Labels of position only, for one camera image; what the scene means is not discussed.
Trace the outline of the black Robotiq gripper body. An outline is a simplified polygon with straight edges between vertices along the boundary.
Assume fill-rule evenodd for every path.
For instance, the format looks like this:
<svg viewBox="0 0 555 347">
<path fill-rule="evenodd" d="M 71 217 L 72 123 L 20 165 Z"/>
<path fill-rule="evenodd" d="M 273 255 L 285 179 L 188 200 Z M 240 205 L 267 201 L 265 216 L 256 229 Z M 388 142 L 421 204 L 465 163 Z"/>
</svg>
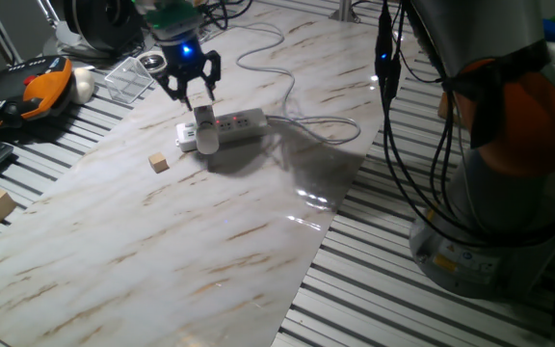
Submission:
<svg viewBox="0 0 555 347">
<path fill-rule="evenodd" d="M 167 71 L 177 80 L 191 81 L 204 75 L 206 57 L 197 38 L 161 45 Z"/>
</svg>

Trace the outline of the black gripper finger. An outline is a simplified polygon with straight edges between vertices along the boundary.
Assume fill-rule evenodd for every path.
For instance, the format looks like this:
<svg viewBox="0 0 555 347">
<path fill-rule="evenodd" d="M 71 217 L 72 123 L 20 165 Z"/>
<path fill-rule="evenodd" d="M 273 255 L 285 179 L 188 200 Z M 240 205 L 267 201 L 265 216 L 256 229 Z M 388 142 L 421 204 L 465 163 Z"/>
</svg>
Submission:
<svg viewBox="0 0 555 347">
<path fill-rule="evenodd" d="M 185 105 L 189 111 L 192 110 L 192 105 L 187 95 L 188 80 L 185 78 L 177 78 L 167 72 L 160 72 L 154 76 L 154 79 L 166 92 L 172 100 L 178 100 L 181 104 Z M 171 80 L 176 82 L 176 88 L 171 87 Z"/>
<path fill-rule="evenodd" d="M 205 87 L 210 100 L 215 101 L 214 91 L 216 89 L 216 83 L 222 78 L 221 56 L 217 51 L 212 50 L 206 53 L 206 58 L 211 68 L 209 74 L 205 78 Z"/>
</svg>

